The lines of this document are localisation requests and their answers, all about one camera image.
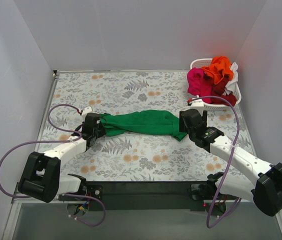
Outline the magenta t-shirt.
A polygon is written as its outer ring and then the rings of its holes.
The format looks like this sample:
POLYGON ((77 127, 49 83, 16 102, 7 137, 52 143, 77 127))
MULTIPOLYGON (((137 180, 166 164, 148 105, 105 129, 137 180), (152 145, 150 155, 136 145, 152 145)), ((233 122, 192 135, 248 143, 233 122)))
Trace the magenta t-shirt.
POLYGON ((206 97, 212 93, 212 84, 205 78, 205 73, 201 68, 192 68, 187 73, 187 92, 193 96, 206 97))

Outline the dark red t-shirt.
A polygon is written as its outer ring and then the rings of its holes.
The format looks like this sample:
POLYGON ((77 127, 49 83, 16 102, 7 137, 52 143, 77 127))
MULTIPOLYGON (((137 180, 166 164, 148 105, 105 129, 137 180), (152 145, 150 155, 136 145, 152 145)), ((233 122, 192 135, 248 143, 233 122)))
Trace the dark red t-shirt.
POLYGON ((237 98, 232 94, 226 93, 226 84, 229 82, 229 77, 225 76, 218 84, 215 84, 214 80, 206 74, 202 80, 202 92, 203 97, 216 96, 227 100, 233 107, 237 103, 237 98))

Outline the green t-shirt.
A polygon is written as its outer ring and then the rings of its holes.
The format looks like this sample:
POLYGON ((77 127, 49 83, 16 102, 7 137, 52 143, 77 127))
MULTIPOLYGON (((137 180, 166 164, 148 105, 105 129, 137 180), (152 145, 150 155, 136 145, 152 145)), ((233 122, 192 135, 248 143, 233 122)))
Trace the green t-shirt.
POLYGON ((179 131, 179 118, 166 110, 143 110, 119 115, 103 113, 100 115, 100 121, 108 137, 131 132, 171 136, 180 142, 187 136, 187 133, 179 131))

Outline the white t-shirt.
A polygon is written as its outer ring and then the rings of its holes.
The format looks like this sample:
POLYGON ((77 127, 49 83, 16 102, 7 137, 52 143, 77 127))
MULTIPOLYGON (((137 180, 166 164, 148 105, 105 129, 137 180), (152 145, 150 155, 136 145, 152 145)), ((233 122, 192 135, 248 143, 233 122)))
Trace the white t-shirt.
POLYGON ((224 89, 224 93, 222 94, 223 96, 230 95, 234 93, 235 88, 237 86, 238 82, 238 64, 236 62, 233 62, 232 65, 230 66, 230 70, 233 73, 232 80, 230 80, 226 85, 224 89))

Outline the orange t-shirt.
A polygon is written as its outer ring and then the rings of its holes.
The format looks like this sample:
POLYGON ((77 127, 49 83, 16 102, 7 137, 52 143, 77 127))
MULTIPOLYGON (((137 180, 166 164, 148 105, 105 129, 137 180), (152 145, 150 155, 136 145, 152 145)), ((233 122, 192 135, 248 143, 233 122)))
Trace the orange t-shirt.
POLYGON ((230 81, 233 79, 234 73, 230 69, 231 61, 226 56, 216 56, 212 59, 210 65, 203 66, 203 72, 213 81, 214 85, 219 84, 221 81, 230 81))

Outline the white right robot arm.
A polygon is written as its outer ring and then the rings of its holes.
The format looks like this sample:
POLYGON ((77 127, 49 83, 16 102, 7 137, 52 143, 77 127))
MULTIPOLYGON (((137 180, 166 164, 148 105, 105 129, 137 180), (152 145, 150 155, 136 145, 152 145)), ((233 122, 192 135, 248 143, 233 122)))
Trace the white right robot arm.
POLYGON ((207 111, 180 111, 179 130, 199 148, 227 161, 246 179, 236 180, 225 172, 210 174, 196 193, 218 199, 231 195, 253 202, 267 216, 275 216, 282 209, 282 163, 273 165, 250 154, 219 129, 207 125, 207 111))

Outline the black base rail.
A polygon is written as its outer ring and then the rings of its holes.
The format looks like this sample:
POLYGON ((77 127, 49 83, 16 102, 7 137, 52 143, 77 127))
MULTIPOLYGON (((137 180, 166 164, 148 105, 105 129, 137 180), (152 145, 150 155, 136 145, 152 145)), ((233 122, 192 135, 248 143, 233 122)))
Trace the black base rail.
POLYGON ((217 186, 206 181, 88 181, 77 194, 100 200, 108 211, 207 209, 217 186))

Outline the white perforated laundry basket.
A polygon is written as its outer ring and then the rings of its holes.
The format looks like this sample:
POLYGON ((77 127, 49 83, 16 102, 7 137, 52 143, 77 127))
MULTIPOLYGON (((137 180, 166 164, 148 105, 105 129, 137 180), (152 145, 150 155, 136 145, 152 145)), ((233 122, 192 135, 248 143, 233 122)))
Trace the white perforated laundry basket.
MULTIPOLYGON (((212 58, 195 59, 191 62, 190 69, 205 67, 205 66, 210 65, 211 62, 212 62, 212 58)), ((241 102, 241 99, 242 99, 241 91, 237 83, 234 86, 233 95, 236 97, 235 106, 237 106, 241 102)), ((210 104, 210 103, 203 102, 203 105, 204 105, 203 109, 205 111, 224 111, 229 108, 229 106, 224 105, 224 104, 210 104)))

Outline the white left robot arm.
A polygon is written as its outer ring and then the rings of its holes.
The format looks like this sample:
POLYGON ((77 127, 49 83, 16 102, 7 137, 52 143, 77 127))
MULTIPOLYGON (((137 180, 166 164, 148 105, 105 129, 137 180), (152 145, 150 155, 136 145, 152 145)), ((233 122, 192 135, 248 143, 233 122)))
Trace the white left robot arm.
POLYGON ((51 202, 56 196, 71 194, 76 200, 87 196, 84 177, 76 174, 61 176, 61 167, 71 159, 86 152, 95 141, 106 134, 101 115, 87 113, 82 123, 81 138, 73 134, 69 142, 62 143, 43 153, 32 152, 21 175, 18 191, 21 194, 51 202))

